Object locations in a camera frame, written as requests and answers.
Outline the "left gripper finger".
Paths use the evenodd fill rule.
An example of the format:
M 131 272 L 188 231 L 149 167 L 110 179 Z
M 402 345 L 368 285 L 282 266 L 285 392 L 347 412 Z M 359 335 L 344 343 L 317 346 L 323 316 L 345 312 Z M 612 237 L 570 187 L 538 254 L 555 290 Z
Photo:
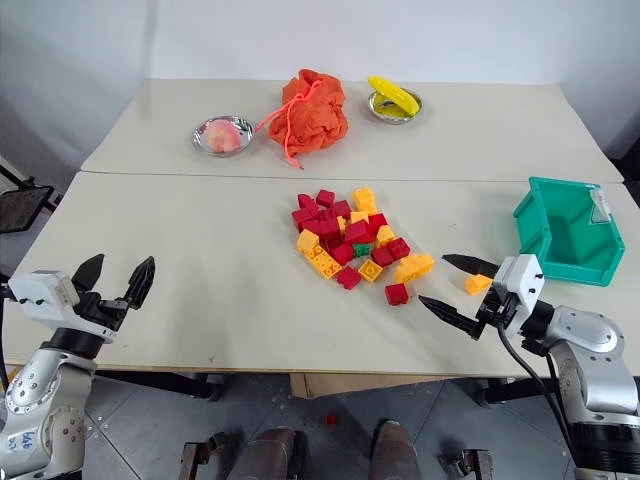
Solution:
M 84 261 L 72 277 L 77 291 L 91 291 L 100 278 L 105 255 L 100 253 Z
M 134 269 L 129 279 L 129 286 L 124 295 L 129 309 L 138 310 L 142 307 L 153 285 L 154 276 L 155 259 L 149 256 Z

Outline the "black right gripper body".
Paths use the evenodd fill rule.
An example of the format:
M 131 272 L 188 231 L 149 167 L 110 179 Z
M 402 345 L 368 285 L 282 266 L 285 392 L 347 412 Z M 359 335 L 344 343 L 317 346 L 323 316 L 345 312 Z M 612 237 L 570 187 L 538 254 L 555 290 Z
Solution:
M 485 325 L 504 330 L 511 324 L 516 315 L 520 300 L 515 293 L 503 291 L 491 286 L 487 291 L 475 318 Z

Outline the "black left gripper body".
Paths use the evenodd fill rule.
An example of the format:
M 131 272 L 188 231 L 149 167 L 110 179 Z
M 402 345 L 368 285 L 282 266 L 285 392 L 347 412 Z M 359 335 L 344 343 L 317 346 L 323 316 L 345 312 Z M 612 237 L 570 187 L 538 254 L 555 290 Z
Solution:
M 87 322 L 84 329 L 100 337 L 105 343 L 113 343 L 129 310 L 125 298 L 106 300 L 97 292 L 79 294 L 79 302 L 73 307 L 77 316 Z

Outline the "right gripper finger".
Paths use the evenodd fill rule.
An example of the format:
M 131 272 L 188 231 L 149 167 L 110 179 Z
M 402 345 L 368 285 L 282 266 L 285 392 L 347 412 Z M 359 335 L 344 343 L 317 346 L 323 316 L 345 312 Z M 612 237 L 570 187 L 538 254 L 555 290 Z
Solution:
M 462 254 L 445 254 L 442 259 L 470 275 L 495 276 L 500 268 L 494 263 Z
M 470 319 L 460 314 L 456 308 L 440 300 L 419 295 L 420 302 L 437 318 L 463 331 L 474 340 L 478 340 L 483 333 L 485 323 Z

